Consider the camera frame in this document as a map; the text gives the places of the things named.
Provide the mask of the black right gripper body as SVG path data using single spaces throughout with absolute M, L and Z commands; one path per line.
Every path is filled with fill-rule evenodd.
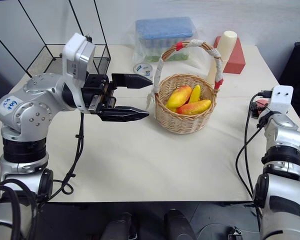
M 250 107 L 250 116 L 252 118 L 258 118 L 259 117 L 259 110 L 258 110 L 258 104 L 256 102 L 253 102 Z

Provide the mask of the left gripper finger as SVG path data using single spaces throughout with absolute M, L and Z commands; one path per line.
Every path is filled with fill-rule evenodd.
M 112 73 L 112 82 L 116 87 L 142 89 L 151 86 L 153 82 L 145 76 L 132 73 Z
M 104 122 L 132 122 L 146 118 L 150 113 L 132 106 L 117 106 L 102 108 L 97 115 Z

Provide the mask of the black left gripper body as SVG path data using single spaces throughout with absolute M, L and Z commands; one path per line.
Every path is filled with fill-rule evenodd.
M 85 107 L 90 114 L 102 115 L 106 109 L 113 109 L 117 86 L 105 74 L 89 74 L 81 89 Z

